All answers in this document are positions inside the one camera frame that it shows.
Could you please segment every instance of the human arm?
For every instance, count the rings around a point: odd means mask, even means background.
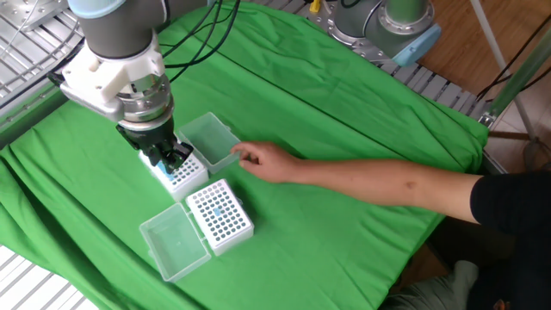
[[[233,147],[237,151],[241,166],[268,182],[315,185],[364,202],[426,208],[477,222],[470,194],[480,176],[394,159],[298,159],[271,142],[243,142]]]

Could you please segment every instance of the wire rack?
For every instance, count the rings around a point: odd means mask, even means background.
[[[0,15],[0,53],[20,26]],[[46,73],[83,37],[77,18],[68,9],[32,31],[17,34],[0,58],[0,129],[23,116],[44,97],[45,93],[42,93],[36,100],[28,101],[40,88],[48,85]]]
[[[67,0],[0,0],[0,16],[27,32],[68,7]]]

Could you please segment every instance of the green cloth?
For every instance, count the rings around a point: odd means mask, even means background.
[[[203,13],[170,25],[160,42],[176,43]],[[189,39],[167,63],[189,60],[200,44]],[[220,53],[172,91],[176,127],[211,111],[241,140],[272,140],[303,158],[403,158],[473,172],[486,143],[485,127],[413,93],[309,21],[252,3],[242,3]],[[376,309],[441,219],[266,183],[233,164],[211,181],[228,180],[254,237],[172,284],[139,225],[174,202],[115,124],[68,102],[0,156],[0,244],[102,309]]]

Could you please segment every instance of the clear plastic lid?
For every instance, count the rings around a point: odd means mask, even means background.
[[[180,127],[177,136],[195,148],[194,155],[212,174],[239,159],[230,150],[241,141],[212,112]]]
[[[139,226],[149,254],[167,282],[176,282],[206,263],[211,255],[181,203]]]

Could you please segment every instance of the plastic box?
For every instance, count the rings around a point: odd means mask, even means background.
[[[171,174],[166,172],[162,162],[151,166],[149,158],[143,152],[139,152],[139,158],[149,168],[175,202],[181,201],[185,196],[208,181],[207,168],[194,155],[195,151],[186,159],[183,165]]]
[[[180,127],[177,137],[194,147],[194,154],[212,174],[239,159],[230,150],[241,141],[211,112]]]
[[[140,225],[139,230],[167,282],[178,281],[211,258],[180,202]]]
[[[167,282],[176,282],[206,263],[211,258],[208,247],[219,256],[254,234],[249,216],[225,179],[189,195],[186,202],[189,212],[178,202],[139,227]]]

